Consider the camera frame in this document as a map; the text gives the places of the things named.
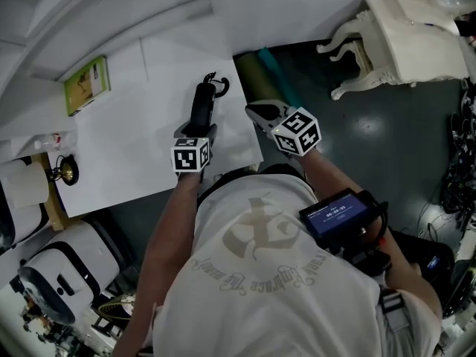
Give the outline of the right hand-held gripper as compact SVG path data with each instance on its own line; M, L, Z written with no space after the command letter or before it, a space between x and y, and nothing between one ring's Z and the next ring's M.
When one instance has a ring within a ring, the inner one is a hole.
M248 103L246 114L286 154L304 156L321 141L318 120L304 108L280 100Z

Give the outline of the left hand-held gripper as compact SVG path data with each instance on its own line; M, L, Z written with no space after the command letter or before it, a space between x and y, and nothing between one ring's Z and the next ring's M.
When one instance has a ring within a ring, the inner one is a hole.
M170 152L173 172L178 179L190 173L203 175L213 156L211 149L216 138L216 132L217 125L212 124L202 136L183 135L176 139Z

